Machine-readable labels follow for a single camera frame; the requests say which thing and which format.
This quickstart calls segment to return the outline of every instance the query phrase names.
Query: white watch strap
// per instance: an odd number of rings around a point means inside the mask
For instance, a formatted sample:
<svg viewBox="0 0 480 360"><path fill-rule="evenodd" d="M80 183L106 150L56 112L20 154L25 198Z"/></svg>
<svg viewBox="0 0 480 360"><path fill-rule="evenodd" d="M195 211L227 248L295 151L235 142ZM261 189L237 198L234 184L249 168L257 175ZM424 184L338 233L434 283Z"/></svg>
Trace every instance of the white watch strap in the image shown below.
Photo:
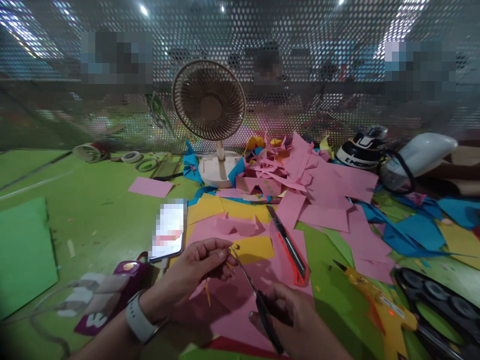
<svg viewBox="0 0 480 360"><path fill-rule="evenodd" d="M126 322L135 336L145 344L159 328L150 323L140 308L139 298L144 291L145 290L140 290L128 300L128 305L126 306Z"/></svg>

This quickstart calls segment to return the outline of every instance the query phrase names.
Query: metal mesh wall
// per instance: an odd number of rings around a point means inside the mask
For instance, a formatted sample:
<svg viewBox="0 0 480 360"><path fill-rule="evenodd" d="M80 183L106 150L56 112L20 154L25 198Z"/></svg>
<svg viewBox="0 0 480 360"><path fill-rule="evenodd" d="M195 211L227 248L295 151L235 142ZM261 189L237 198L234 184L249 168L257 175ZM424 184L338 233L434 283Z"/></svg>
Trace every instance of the metal mesh wall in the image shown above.
<svg viewBox="0 0 480 360"><path fill-rule="evenodd" d="M246 117L227 148L265 129L339 146L370 124L391 140L478 138L479 15L478 0L0 0L0 147L109 138L125 151L182 152L188 137L213 150L171 102L176 72L195 59L227 66L244 89ZM175 136L143 95L81 82L84 32L151 34L153 88ZM392 59L386 42L411 46Z"/></svg>

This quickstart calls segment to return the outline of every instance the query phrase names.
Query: fan base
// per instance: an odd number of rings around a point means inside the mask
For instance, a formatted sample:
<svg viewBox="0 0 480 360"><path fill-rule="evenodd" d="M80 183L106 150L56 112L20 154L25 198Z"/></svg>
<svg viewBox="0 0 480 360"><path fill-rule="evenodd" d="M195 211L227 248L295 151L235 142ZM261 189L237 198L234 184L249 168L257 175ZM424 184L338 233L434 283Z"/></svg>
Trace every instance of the fan base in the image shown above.
<svg viewBox="0 0 480 360"><path fill-rule="evenodd" d="M219 161L216 152L208 154L198 164L201 179L206 186L230 188L232 183L229 180L229 174L241 158L242 155L234 151L225 151L224 161Z"/></svg>

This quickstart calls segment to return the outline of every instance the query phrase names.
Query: phone screen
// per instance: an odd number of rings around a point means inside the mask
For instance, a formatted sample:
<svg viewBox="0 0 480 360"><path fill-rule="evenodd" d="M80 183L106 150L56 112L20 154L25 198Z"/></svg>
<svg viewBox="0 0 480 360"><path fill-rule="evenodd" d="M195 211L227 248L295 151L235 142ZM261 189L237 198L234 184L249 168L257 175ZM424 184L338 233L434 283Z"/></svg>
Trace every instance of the phone screen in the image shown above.
<svg viewBox="0 0 480 360"><path fill-rule="evenodd" d="M168 199L160 206L156 215L151 250L148 261L151 263L179 255L185 243L187 230L187 200Z"/></svg>

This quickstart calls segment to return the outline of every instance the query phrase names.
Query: desk fan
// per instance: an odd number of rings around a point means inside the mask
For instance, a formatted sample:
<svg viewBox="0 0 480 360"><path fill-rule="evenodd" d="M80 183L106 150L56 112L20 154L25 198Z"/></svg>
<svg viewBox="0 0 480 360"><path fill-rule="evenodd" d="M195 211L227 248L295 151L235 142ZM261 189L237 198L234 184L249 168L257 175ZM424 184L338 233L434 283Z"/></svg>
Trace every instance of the desk fan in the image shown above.
<svg viewBox="0 0 480 360"><path fill-rule="evenodd" d="M171 88L173 107L181 122L198 137L215 141L216 152L198 166L208 186L232 186L228 175L242 156L225 151L223 140L237 132L245 117L245 94L235 75L210 60L195 60L180 69Z"/></svg>

